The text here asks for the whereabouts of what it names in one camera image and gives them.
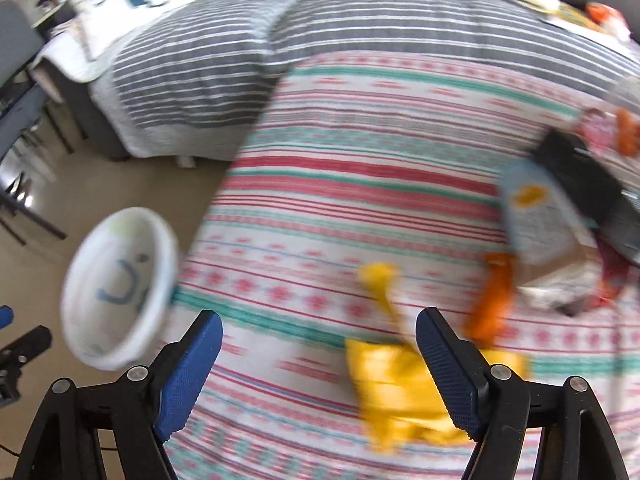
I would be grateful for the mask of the orange wrapper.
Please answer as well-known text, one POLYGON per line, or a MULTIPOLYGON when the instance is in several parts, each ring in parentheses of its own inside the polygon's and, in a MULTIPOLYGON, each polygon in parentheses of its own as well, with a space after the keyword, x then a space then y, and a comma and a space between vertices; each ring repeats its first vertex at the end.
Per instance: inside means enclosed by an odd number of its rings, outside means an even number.
POLYGON ((465 322, 465 336, 480 348, 490 348, 503 330, 514 297, 514 255, 485 255, 487 278, 465 322))

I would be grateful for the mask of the red snack wrapper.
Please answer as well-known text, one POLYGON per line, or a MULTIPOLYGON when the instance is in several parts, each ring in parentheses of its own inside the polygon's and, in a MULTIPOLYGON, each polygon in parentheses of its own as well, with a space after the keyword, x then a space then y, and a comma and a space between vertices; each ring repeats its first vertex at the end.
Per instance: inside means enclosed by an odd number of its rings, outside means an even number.
POLYGON ((596 241, 602 262, 597 307, 612 308, 626 288, 630 264, 600 235, 596 237, 596 241))

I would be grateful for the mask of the grey striped sofa blanket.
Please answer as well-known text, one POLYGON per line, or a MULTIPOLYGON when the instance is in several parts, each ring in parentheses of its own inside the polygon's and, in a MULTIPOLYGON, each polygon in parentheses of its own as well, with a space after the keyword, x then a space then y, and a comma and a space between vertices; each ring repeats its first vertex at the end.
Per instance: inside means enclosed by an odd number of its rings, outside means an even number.
POLYGON ((196 0, 128 41, 90 91, 131 156, 230 160, 284 74, 353 50, 490 64, 593 96, 639 69, 509 0, 196 0))

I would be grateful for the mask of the yellow snack wrapper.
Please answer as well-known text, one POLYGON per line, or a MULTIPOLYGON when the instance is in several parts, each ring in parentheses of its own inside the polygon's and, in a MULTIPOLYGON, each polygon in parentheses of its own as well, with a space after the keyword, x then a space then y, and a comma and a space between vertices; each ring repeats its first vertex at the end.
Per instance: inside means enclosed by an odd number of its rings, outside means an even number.
POLYGON ((358 278, 399 333, 390 344, 345 341, 349 375, 372 448, 393 453, 411 442, 439 446, 468 443, 470 438, 454 426, 420 355, 414 329, 392 303, 396 266, 366 264, 359 269, 358 278))

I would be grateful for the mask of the patterned tablecloth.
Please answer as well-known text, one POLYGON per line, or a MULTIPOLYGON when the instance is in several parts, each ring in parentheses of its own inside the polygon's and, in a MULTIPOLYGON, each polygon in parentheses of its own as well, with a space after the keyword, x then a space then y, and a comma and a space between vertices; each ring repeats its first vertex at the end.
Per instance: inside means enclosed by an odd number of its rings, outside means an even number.
POLYGON ((344 343, 393 326, 358 281, 398 267, 408 318, 461 328, 484 255, 506 249, 498 177, 549 127, 598 99, 552 82, 420 54, 318 55, 283 77, 184 260, 169 322, 199 310, 224 341, 186 426, 181 479, 457 479, 473 445, 375 452, 344 343))

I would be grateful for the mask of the white trash bin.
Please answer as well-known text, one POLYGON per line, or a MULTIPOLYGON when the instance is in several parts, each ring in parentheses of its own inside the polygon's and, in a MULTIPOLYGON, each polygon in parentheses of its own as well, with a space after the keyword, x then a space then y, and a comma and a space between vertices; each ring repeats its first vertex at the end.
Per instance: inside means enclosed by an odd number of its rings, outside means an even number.
POLYGON ((97 224, 61 292, 62 332, 73 355, 97 370, 141 361, 165 323, 178 263, 174 230, 149 208, 122 209, 97 224))

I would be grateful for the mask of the red soda can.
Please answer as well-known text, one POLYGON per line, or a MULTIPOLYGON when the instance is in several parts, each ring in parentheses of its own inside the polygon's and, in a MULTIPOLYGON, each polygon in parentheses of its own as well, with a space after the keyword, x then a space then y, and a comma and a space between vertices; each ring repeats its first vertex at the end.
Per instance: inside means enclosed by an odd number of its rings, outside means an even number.
POLYGON ((576 132, 584 140, 589 151, 602 157, 616 153, 616 120, 613 113, 600 108, 587 108, 580 114, 576 132))

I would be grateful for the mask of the black plastic food tray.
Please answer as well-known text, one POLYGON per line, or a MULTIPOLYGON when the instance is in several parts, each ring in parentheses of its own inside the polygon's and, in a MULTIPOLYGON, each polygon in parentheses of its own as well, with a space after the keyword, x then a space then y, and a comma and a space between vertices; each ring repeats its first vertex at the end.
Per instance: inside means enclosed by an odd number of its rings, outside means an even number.
POLYGON ((618 254, 639 266, 639 202, 597 161, 580 136, 551 128, 532 159, 559 183, 577 210, 618 254))

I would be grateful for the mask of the orange tangerine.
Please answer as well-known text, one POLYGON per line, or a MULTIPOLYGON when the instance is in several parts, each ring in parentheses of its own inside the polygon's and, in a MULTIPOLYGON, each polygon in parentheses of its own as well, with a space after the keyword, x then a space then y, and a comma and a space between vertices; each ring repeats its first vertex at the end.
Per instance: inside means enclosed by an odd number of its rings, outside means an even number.
POLYGON ((626 157, 639 153, 639 122, 629 110, 619 107, 615 114, 616 148, 626 157))

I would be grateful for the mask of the brown milk carton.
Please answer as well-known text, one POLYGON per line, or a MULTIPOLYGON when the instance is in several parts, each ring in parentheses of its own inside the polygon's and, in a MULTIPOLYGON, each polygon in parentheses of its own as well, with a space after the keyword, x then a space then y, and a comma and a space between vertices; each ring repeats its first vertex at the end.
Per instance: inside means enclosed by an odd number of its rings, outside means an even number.
POLYGON ((527 157, 503 170, 499 188, 514 284, 523 301, 567 316, 588 310, 602 260, 594 235, 559 183, 527 157))

